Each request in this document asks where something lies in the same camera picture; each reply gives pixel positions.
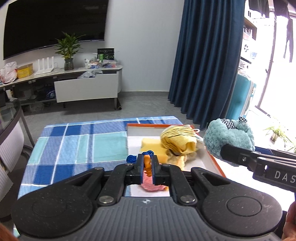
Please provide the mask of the person's right hand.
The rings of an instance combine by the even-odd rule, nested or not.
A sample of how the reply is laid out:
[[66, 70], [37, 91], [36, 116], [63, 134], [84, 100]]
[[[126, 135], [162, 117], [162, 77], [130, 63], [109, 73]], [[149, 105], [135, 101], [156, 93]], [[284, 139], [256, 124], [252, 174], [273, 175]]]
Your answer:
[[295, 201], [290, 205], [288, 209], [281, 240], [283, 241], [296, 240]]

